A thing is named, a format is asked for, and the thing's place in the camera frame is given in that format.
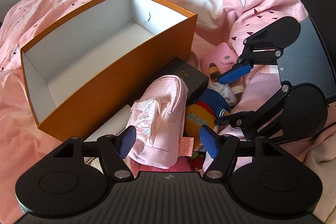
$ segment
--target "pink blanket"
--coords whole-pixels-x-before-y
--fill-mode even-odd
[[[0,223],[9,224],[21,215],[14,186],[17,178],[59,144],[36,129],[22,86],[18,49],[43,29],[90,0],[22,0],[8,13],[0,29]],[[199,57],[222,42],[239,55],[242,40],[280,17],[291,15],[301,21],[307,13],[299,0],[169,0],[199,14],[190,63],[199,67]],[[280,86],[276,70],[258,66],[244,78],[245,91],[236,111],[257,109]],[[330,115],[328,123],[334,121]],[[335,221],[336,177],[333,144],[335,128],[314,141],[301,141],[287,147],[320,175],[324,195],[315,214],[327,223]],[[241,133],[227,128],[226,132]]]

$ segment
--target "polka dot tag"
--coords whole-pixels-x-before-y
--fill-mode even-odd
[[[178,155],[191,157],[193,153],[193,147],[194,147],[194,138],[181,137],[180,145],[178,148]]]

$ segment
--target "blue gripper pad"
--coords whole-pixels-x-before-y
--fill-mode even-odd
[[[252,69],[253,69],[252,65],[241,65],[236,69],[231,69],[227,71],[226,73],[223,73],[218,78],[218,82],[220,82],[221,84],[229,84],[237,80],[239,77],[242,77],[250,73]]]
[[[124,160],[137,139],[137,129],[134,126],[129,126],[117,137],[120,138],[118,153]]]
[[[218,135],[208,126],[201,126],[199,129],[199,138],[205,149],[209,152],[211,158],[216,158],[219,153],[217,147]]]

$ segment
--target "plush tail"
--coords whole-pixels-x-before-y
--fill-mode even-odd
[[[221,73],[219,72],[219,69],[215,63],[210,63],[209,74],[213,82],[218,82],[218,77],[221,75]]]

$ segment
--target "open cardboard box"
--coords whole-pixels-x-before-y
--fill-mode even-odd
[[[187,60],[197,15],[166,0],[92,0],[21,49],[37,127],[86,139],[173,58]]]

